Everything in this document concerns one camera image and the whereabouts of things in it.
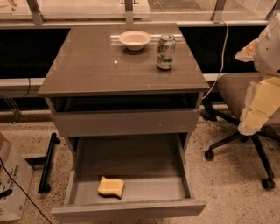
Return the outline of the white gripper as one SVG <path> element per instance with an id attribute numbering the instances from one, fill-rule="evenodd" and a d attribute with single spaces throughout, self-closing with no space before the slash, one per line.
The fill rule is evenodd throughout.
<path id="1" fill-rule="evenodd" d="M 262 74 L 280 75 L 280 13 L 268 23 L 258 39 L 249 42 L 235 55 L 235 59 L 254 61 L 255 70 Z M 238 126 L 241 134 L 254 135 L 280 107 L 280 79 L 276 76 L 258 83 L 250 82 Z"/>

